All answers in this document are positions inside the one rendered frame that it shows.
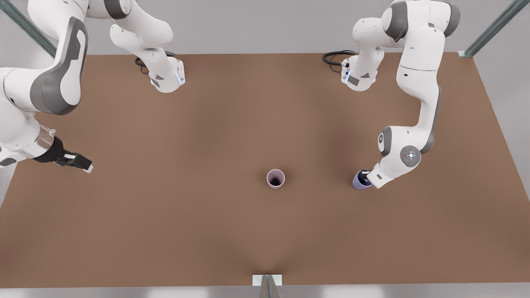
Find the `purple cup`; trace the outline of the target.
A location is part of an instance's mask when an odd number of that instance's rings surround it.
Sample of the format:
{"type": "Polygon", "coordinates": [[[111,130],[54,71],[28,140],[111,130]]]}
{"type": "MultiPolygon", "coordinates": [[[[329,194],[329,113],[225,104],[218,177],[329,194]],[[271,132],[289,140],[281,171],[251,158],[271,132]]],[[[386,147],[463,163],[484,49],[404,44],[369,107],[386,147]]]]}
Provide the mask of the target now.
{"type": "Polygon", "coordinates": [[[353,181],[352,181],[352,186],[354,187],[354,189],[358,189],[358,190],[362,190],[362,189],[367,189],[369,187],[371,187],[371,185],[361,185],[358,181],[358,173],[356,174],[356,176],[354,177],[353,181]]]}

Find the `pink cup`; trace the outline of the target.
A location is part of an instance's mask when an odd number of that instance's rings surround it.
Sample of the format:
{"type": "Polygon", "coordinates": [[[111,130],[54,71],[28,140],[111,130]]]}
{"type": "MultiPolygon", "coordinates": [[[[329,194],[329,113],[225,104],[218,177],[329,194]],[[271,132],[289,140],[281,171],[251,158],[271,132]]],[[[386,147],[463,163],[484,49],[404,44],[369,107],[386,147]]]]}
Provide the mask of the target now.
{"type": "Polygon", "coordinates": [[[276,168],[272,169],[267,173],[266,180],[271,189],[279,189],[285,182],[284,172],[276,168]]]}

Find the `silver frame post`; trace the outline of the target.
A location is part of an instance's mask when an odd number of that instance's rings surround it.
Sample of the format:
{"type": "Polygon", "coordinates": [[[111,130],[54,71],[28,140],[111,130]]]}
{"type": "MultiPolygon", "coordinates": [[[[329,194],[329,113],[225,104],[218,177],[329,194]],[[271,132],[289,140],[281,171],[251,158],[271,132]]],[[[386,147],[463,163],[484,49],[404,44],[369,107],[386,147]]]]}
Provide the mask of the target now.
{"type": "Polygon", "coordinates": [[[458,57],[474,57],[506,24],[508,24],[525,6],[530,3],[530,0],[513,0],[498,17],[480,34],[471,45],[462,51],[458,51],[458,57]]]}
{"type": "Polygon", "coordinates": [[[282,286],[282,275],[253,275],[252,285],[259,286],[259,298],[281,298],[277,286],[282,286]]]}
{"type": "Polygon", "coordinates": [[[46,53],[51,57],[55,57],[57,51],[55,45],[10,0],[0,0],[0,10],[30,36],[46,53]]]}

